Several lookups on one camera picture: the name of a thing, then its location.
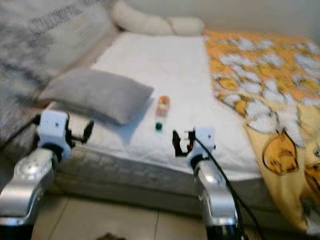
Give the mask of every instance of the black cable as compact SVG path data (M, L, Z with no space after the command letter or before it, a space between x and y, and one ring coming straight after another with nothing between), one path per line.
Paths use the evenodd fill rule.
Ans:
M205 145L197 138L195 138L195 140L200 144L200 146L205 150L205 152L208 154L208 156L211 158L211 160L213 161L213 163L215 164L215 166L217 167L217 169L219 170L219 172L221 173L222 177L225 180L225 184L226 186L229 188L232 197L234 199L234 205L235 205L235 209L237 211L238 214L238 221L239 221L239 225L240 225L240 230L243 232L244 234L244 229L243 229L243 220L242 220L242 215L241 215L241 211L239 208L239 204L238 201L241 203L241 205L244 207L244 209L247 211L247 213L250 215L250 217L252 218L254 225L259 233L260 239L261 240L266 240L261 227L255 217L255 215L251 212L251 210L249 209L249 207L244 203L244 201L239 197L238 193L234 190L233 186L231 185L229 179L227 178L226 174L224 173L223 169L220 167L220 165L218 164L218 162L215 160L214 156L212 156L211 152L205 147Z
M18 131L16 131L12 136L10 136L4 144L0 147L0 152L2 152L19 134L21 134L24 130L26 130L31 124L39 124L40 115L36 115L30 121L28 121L25 125L23 125Z

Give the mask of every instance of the white pillow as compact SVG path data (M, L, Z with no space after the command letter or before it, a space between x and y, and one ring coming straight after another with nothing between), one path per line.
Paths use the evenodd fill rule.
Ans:
M197 36L201 35L205 28L204 21L197 17L168 17L166 20L176 35Z
M148 35L201 35L205 24L196 17L169 17L138 11L124 1L117 1L111 11L113 21L127 31Z
M135 10L124 1L117 1L111 11L113 21L137 34L173 35L170 24L163 18Z

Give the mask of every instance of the gray pillow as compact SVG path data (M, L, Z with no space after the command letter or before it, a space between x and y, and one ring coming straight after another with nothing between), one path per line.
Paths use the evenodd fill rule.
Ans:
M77 68L52 80L38 100L124 125L140 113L153 90L125 76Z

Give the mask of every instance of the white wall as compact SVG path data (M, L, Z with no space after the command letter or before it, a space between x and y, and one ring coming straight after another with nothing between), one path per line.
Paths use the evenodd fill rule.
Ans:
M213 30L299 35L320 43L320 0L127 0L139 10L196 16Z

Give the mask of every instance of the pillow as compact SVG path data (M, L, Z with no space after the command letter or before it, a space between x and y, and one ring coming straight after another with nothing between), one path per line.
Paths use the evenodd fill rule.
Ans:
M205 29L205 23L197 17L168 17L174 33L180 36L199 36Z
M51 81L38 100L125 125L139 114L153 90L125 76L77 68Z
M118 26L137 34L195 36L205 27L196 17L162 18L133 9L124 1L114 4L111 17Z

